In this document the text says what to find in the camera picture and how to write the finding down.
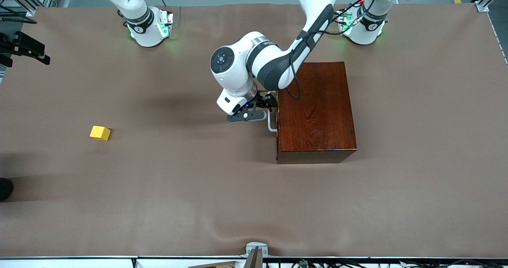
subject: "wooden piece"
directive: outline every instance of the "wooden piece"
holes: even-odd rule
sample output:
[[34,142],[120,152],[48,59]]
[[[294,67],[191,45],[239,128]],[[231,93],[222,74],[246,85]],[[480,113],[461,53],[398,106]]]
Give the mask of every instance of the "wooden piece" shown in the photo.
[[341,163],[357,149],[344,62],[305,63],[297,76],[300,99],[278,94],[277,163]]

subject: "yellow block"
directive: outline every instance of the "yellow block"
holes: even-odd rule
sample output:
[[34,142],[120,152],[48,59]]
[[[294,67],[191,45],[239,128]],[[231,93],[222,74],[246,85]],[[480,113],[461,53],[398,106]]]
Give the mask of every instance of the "yellow block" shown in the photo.
[[92,127],[92,132],[90,132],[90,137],[100,141],[108,141],[110,133],[111,130],[106,127],[94,126]]

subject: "brown table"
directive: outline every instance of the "brown table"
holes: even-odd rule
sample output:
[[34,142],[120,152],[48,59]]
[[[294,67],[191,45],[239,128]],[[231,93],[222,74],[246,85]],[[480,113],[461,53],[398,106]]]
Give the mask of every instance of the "brown table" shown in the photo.
[[[506,257],[508,69],[472,4],[396,5],[345,61],[358,151],[276,165],[266,123],[216,105],[214,50],[259,30],[282,48],[294,5],[183,8],[178,40],[141,48],[116,9],[39,9],[24,31],[50,66],[14,58],[0,86],[0,255]],[[107,143],[92,125],[113,129]]]

